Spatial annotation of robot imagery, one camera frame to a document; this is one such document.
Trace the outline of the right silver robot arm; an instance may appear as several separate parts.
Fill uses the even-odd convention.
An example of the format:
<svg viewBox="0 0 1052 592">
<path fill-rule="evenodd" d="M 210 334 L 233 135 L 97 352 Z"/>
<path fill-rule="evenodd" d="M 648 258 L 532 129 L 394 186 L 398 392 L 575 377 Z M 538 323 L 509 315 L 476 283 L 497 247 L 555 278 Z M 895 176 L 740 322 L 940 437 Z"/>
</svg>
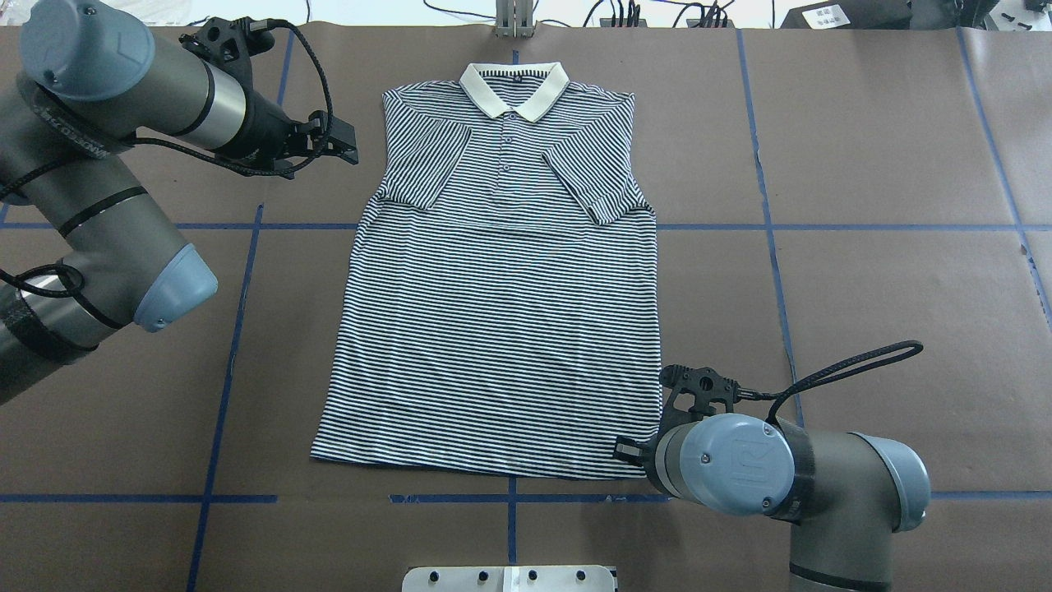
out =
<svg viewBox="0 0 1052 592">
<path fill-rule="evenodd" d="M 612 454 L 673 498 L 789 524 L 792 591 L 890 591 L 892 536 L 916 529 L 932 498 L 905 443 L 778 419 L 674 409 L 653 438 L 620 436 Z"/>
</svg>

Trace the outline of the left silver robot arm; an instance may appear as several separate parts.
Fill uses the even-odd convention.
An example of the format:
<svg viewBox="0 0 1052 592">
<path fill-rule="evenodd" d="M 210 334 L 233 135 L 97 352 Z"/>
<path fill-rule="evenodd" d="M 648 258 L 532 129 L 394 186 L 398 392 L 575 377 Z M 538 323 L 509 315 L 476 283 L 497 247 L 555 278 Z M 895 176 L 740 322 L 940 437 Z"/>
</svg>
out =
<svg viewBox="0 0 1052 592">
<path fill-rule="evenodd" d="M 290 30 L 325 108 L 303 121 L 252 86 L 251 58 Z M 33 206 L 69 253 L 2 273 L 2 401 L 94 352 L 122 327 L 159 332 L 218 281 L 122 161 L 136 146 L 243 177 L 294 179 L 323 156 L 358 162 L 311 45 L 285 19 L 211 16 L 177 41 L 101 1 L 39 1 L 2 93 L 2 202 Z"/>
</svg>

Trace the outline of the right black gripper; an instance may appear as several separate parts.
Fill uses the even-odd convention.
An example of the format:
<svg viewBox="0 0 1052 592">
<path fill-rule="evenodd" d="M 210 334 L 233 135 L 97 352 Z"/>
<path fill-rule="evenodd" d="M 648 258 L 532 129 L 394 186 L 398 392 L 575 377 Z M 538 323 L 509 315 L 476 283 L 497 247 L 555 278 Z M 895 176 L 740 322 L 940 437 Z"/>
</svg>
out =
<svg viewBox="0 0 1052 592">
<path fill-rule="evenodd" d="M 653 443 L 636 441 L 629 436 L 618 436 L 613 447 L 612 458 L 626 462 L 632 467 L 647 469 L 653 465 Z"/>
</svg>

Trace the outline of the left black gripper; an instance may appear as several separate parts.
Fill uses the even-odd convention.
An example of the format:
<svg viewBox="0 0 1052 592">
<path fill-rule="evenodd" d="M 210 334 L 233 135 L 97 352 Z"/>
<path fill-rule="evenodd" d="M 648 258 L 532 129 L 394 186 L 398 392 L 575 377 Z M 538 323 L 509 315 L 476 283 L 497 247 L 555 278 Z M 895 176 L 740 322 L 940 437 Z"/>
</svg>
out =
<svg viewBox="0 0 1052 592">
<path fill-rule="evenodd" d="M 358 164 L 352 124 L 333 116 L 330 106 L 304 121 L 290 119 L 274 101 L 257 93 L 247 116 L 230 140 L 230 169 L 242 176 L 294 178 L 320 157 Z"/>
</svg>

